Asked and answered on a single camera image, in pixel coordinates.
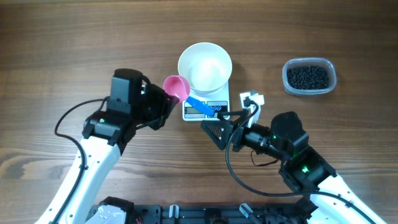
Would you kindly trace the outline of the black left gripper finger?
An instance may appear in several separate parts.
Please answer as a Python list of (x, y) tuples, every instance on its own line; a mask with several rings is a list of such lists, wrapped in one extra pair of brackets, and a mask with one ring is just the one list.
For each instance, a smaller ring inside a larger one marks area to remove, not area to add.
[(154, 119), (149, 123), (149, 127), (153, 130), (163, 127), (177, 103), (178, 98), (176, 96), (166, 96), (159, 99), (150, 109), (150, 114)]
[(165, 92), (164, 89), (161, 87), (153, 84), (147, 83), (146, 87), (144, 88), (144, 94), (147, 98), (168, 98), (169, 95)]

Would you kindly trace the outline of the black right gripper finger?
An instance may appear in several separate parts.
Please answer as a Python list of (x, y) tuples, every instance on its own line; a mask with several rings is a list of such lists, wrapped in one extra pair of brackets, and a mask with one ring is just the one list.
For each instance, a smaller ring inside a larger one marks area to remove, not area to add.
[(242, 109), (240, 111), (220, 111), (217, 113), (217, 118), (222, 121), (225, 120), (225, 117), (231, 116), (239, 116), (240, 118), (244, 119), (248, 116), (249, 110)]
[(201, 128), (213, 140), (217, 148), (223, 151), (232, 135), (234, 126), (230, 121), (202, 121)]

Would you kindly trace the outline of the pink scoop with blue handle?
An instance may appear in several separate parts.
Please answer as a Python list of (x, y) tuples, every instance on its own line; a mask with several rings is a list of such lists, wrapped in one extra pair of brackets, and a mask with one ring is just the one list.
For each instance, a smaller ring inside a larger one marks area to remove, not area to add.
[(215, 115), (215, 111), (211, 107), (190, 96), (190, 84), (183, 76), (171, 75), (167, 77), (163, 83), (163, 89), (168, 95), (177, 97), (179, 103), (186, 101), (207, 116)]

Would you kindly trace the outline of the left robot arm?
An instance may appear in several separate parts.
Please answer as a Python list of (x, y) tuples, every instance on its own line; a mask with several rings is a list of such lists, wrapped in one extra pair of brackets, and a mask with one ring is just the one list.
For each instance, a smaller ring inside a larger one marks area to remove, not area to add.
[(84, 223), (98, 191), (138, 129), (163, 127), (176, 96), (168, 95), (142, 72), (115, 70), (110, 95), (83, 124), (78, 153), (57, 194), (38, 223)]

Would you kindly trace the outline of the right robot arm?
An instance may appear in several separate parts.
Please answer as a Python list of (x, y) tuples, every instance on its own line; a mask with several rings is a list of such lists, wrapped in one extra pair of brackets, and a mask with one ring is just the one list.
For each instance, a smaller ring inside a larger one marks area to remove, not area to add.
[(249, 147), (279, 161), (279, 174), (291, 190), (288, 196), (302, 196), (300, 214), (307, 223), (383, 223), (309, 145), (296, 113), (278, 114), (269, 127), (249, 124), (251, 117), (243, 111), (239, 115), (236, 121), (202, 121), (201, 128), (220, 150)]

